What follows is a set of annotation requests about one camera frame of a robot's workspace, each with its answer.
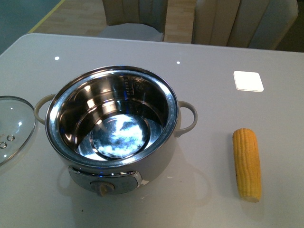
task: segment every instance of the chair backrest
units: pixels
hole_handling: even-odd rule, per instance
[[[168,0],[103,0],[107,25],[139,23],[165,32]]]
[[[296,0],[231,0],[227,2],[197,1],[192,43],[275,49],[298,14]],[[204,15],[210,18],[202,20],[201,14],[208,10],[211,10],[209,15]]]
[[[237,15],[240,0],[197,0],[192,43],[225,46]]]

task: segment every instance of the yellow corn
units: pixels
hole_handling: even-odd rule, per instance
[[[234,163],[240,197],[249,202],[261,198],[261,168],[255,133],[241,128],[233,133]]]

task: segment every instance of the glass lid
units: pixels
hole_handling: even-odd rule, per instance
[[[0,166],[16,155],[34,132],[34,108],[15,96],[0,96]]]

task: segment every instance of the electric pot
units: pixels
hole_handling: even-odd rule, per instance
[[[38,115],[50,101],[45,120]],[[180,129],[180,108],[193,123]],[[170,162],[175,140],[194,128],[195,108],[178,101],[158,75],[132,66],[87,72],[56,95],[42,98],[34,115],[72,179],[98,195],[132,191],[155,179]]]

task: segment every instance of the white table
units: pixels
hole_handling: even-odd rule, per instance
[[[38,123],[25,148],[0,167],[1,228],[304,226],[303,53],[30,34],[0,56],[0,95],[34,106],[108,65],[163,77],[197,108],[196,127],[178,139],[157,179],[101,198],[72,181]],[[264,91],[237,90],[236,70],[258,72]],[[185,126],[192,121],[187,110],[182,118]],[[241,201],[237,192],[232,133],[241,127],[254,130],[259,143],[259,203]]]

